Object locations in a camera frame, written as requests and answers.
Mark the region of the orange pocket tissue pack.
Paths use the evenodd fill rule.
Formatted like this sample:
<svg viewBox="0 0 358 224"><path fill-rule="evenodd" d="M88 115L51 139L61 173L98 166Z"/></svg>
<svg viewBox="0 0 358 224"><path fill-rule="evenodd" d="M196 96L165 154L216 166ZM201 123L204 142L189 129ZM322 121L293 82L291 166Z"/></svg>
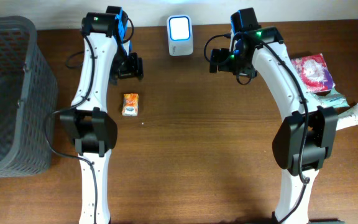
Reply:
<svg viewBox="0 0 358 224"><path fill-rule="evenodd" d="M124 94L122 115L137 116L139 113L139 95L137 93Z"/></svg>

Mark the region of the red purple tissue pack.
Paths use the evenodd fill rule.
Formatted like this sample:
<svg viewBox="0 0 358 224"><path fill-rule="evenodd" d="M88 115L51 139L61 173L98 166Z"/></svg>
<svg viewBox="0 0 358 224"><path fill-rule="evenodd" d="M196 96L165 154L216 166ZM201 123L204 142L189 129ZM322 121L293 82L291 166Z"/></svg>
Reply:
<svg viewBox="0 0 358 224"><path fill-rule="evenodd" d="M322 93L335 87L323 54L293 58L291 62L309 92Z"/></svg>

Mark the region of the teal wipes packet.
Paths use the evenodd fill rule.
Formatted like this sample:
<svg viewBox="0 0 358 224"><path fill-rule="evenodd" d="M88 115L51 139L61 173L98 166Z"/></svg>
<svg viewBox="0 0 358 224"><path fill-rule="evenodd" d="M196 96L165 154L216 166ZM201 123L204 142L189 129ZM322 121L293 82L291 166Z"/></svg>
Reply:
<svg viewBox="0 0 358 224"><path fill-rule="evenodd" d="M321 104L323 108L345 108L349 107L346 97L340 94L335 88L332 88L326 95L312 94L312 96Z"/></svg>

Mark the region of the white green cream tube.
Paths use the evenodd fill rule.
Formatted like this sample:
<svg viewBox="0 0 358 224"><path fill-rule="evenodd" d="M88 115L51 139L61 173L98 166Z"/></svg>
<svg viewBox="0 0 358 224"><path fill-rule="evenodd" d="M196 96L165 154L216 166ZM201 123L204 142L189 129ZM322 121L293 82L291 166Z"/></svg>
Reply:
<svg viewBox="0 0 358 224"><path fill-rule="evenodd" d="M358 104L338 116L336 130L350 128L358 125Z"/></svg>

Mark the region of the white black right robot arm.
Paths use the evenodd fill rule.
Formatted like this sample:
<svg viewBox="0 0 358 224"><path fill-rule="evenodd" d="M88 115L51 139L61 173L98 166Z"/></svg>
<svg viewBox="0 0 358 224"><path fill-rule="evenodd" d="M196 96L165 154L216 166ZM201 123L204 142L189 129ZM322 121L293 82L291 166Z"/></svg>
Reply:
<svg viewBox="0 0 358 224"><path fill-rule="evenodd" d="M282 123L272 150L282 170L279 202L271 223L309 223L313 182L331 156L338 115L307 90L288 56L276 27L262 27L253 8L231 15L228 48L213 49L206 58L211 73L229 72L253 80L260 75L279 109Z"/></svg>

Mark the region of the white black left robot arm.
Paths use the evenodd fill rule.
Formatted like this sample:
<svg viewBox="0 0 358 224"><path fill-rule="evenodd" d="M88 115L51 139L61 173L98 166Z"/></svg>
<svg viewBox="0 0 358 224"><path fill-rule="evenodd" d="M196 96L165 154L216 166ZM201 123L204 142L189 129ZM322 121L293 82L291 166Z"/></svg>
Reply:
<svg viewBox="0 0 358 224"><path fill-rule="evenodd" d="M80 82L71 106L59 118L75 146L81 167L80 223L109 223L108 164L117 142L117 124L108 115L108 86L118 79L143 79L142 59L126 37L133 23L123 8L89 12L82 19L84 40Z"/></svg>

